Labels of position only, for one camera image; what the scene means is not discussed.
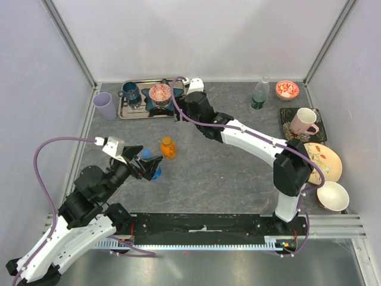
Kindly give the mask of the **clear bottle blue cap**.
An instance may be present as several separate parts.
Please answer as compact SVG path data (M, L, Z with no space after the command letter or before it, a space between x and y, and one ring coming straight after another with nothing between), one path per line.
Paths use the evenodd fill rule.
M151 181L157 180L161 175L160 162L163 158L155 156L149 149L143 149L140 158L145 162L144 168L149 173Z

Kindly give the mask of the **clear bottle green label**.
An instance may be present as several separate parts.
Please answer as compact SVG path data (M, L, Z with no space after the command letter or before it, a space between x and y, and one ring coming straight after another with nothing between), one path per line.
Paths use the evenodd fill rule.
M270 90L269 79L270 78L268 76L263 76L261 80L256 84L251 97L251 107L253 109L262 109L264 103L267 101Z

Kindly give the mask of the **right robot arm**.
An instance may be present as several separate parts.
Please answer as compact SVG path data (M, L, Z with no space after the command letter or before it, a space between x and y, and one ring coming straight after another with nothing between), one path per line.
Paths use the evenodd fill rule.
M273 229L282 235L291 231L300 193L313 171L304 143L265 135L228 114L215 112L205 92L191 92L176 98L175 106L177 115L196 125L206 138L238 147L273 168L273 183L279 192Z

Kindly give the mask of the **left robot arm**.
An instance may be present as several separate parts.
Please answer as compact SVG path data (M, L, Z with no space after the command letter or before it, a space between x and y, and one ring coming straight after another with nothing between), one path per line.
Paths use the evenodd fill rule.
M7 263L13 285L56 285L62 274L98 242L129 231L131 214L121 204L107 201L128 177L153 178L163 157L141 158L138 154L142 149L141 145L125 146L121 142L104 145L109 168L84 168L47 233L25 256Z

